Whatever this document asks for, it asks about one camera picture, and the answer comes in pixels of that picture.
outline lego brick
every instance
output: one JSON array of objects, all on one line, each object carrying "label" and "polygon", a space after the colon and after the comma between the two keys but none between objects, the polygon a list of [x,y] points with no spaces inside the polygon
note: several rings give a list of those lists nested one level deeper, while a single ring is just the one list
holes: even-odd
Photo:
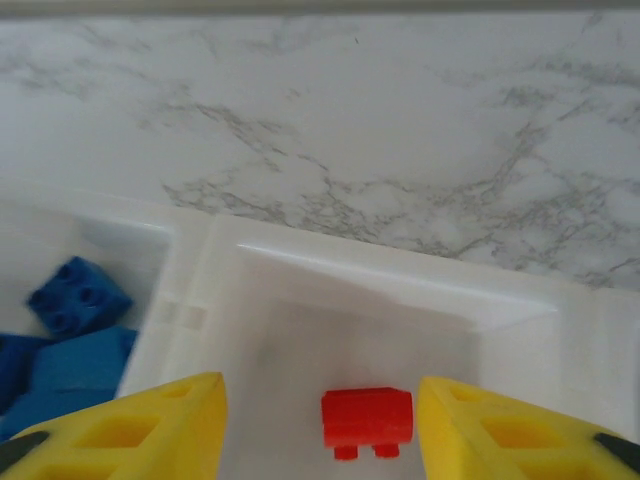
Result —
[{"label": "lego brick", "polygon": [[133,304],[96,264],[73,257],[60,266],[27,305],[58,338],[112,326]]},{"label": "lego brick", "polygon": [[322,397],[324,444],[336,460],[355,460],[359,446],[378,458],[395,458],[413,436],[410,392],[395,388],[332,390]]},{"label": "lego brick", "polygon": [[20,433],[2,479],[215,480],[226,421],[222,375],[184,378]]},{"label": "lego brick", "polygon": [[0,415],[27,390],[36,352],[50,340],[0,334]]},{"label": "lego brick", "polygon": [[0,440],[7,440],[32,425],[108,402],[115,394],[115,390],[26,393],[7,410],[0,423]]},{"label": "lego brick", "polygon": [[115,390],[135,335],[116,326],[42,348],[34,359],[31,391]]},{"label": "lego brick", "polygon": [[416,417],[429,480],[638,479],[614,432],[472,385],[423,379]]}]

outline white container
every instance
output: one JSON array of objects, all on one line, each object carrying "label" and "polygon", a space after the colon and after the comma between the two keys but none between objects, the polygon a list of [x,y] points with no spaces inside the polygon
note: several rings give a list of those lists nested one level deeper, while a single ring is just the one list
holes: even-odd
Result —
[{"label": "white container", "polygon": [[325,390],[416,392],[442,375],[638,440],[640,296],[235,217],[0,181],[3,329],[79,254],[133,294],[142,335],[120,394],[222,371],[230,421],[219,480],[423,477],[322,446]]}]

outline marble countertop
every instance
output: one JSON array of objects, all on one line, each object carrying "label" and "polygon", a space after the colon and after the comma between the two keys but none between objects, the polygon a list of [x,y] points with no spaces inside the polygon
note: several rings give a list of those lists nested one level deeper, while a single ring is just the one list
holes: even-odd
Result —
[{"label": "marble countertop", "polygon": [[640,290],[640,11],[0,25],[0,174]]}]

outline blue block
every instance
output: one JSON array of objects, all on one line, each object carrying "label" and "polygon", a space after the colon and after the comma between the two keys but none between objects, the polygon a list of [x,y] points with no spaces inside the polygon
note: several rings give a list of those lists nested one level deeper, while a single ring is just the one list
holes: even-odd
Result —
[{"label": "blue block", "polygon": [[0,415],[27,390],[33,357],[50,343],[43,338],[0,334]]},{"label": "blue block", "polygon": [[25,428],[113,400],[115,390],[27,393],[19,397],[0,423],[0,441]]},{"label": "blue block", "polygon": [[53,335],[70,338],[112,326],[133,304],[97,265],[73,257],[27,299]]},{"label": "blue block", "polygon": [[32,392],[115,390],[136,332],[111,327],[41,349],[31,374]]}]

